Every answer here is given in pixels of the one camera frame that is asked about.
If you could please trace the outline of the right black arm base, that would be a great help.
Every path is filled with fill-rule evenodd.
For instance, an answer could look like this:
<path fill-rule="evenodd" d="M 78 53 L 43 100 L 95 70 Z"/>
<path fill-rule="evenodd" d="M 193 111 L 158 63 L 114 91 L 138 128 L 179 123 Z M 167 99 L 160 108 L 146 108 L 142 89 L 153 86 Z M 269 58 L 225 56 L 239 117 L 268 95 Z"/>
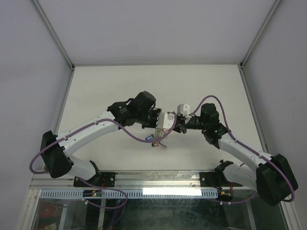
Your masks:
<path fill-rule="evenodd" d="M 230 182 L 224 176 L 225 169 L 228 166 L 234 166 L 232 161 L 220 161 L 220 164 L 215 167 L 213 171 L 209 172 L 200 172 L 199 181 L 201 187 L 213 187 L 218 190 L 222 190 L 222 187 L 242 187 L 243 185 Z"/>

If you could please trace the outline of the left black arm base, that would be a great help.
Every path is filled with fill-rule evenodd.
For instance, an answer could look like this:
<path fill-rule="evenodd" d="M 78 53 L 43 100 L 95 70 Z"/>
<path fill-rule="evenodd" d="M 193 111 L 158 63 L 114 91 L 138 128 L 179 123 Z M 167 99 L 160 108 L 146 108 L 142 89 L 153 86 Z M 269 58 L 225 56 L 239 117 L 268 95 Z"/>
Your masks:
<path fill-rule="evenodd" d="M 95 186 L 99 187 L 111 187 L 113 188 L 115 186 L 115 180 L 116 180 L 116 172 L 103 172 L 98 169 L 97 165 L 94 161 L 89 161 L 94 169 L 95 169 L 95 175 L 89 179 L 86 180 L 87 183 L 90 183 Z"/>

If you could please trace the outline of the metal disc with keyrings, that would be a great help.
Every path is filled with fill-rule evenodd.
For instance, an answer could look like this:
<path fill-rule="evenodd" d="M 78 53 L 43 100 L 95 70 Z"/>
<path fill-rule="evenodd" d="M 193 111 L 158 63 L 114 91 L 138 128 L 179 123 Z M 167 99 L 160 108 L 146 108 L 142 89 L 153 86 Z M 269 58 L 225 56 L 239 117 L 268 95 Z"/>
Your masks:
<path fill-rule="evenodd" d="M 155 133 L 154 133 L 154 139 L 164 138 L 168 132 L 169 132 L 168 129 L 156 128 Z M 153 148 L 161 147 L 164 150 L 167 149 L 167 146 L 163 144 L 161 141 L 158 141 L 158 142 L 156 141 L 154 143 L 156 143 L 156 147 L 153 147 Z"/>

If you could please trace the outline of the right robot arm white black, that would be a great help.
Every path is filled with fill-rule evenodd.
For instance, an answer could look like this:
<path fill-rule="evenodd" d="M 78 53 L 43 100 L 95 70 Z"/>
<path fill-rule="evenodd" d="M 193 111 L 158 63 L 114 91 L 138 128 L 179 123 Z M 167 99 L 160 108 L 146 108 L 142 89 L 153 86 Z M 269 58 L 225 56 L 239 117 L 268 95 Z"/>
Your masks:
<path fill-rule="evenodd" d="M 189 105 L 180 104 L 174 130 L 178 133 L 200 130 L 209 144 L 242 162 L 241 166 L 232 161 L 220 163 L 214 169 L 217 186 L 230 182 L 248 187 L 270 206 L 294 200 L 298 183 L 284 155 L 256 151 L 237 139 L 228 126 L 220 122 L 215 104 L 205 103 L 200 110 L 197 116 L 191 113 Z"/>

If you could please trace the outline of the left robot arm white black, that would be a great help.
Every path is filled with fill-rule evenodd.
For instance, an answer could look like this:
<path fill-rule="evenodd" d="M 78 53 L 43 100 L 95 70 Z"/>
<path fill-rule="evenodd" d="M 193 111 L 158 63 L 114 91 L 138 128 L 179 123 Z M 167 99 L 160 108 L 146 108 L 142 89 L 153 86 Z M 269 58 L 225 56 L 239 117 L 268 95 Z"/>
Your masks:
<path fill-rule="evenodd" d="M 95 139 L 140 124 L 143 128 L 156 128 L 161 113 L 156 108 L 156 98 L 147 91 L 140 92 L 135 98 L 125 102 L 115 102 L 96 118 L 69 130 L 55 135 L 52 131 L 43 134 L 41 157 L 51 178 L 66 174 L 81 177 L 90 186 L 100 182 L 100 173 L 92 161 L 74 157 L 74 153 Z"/>

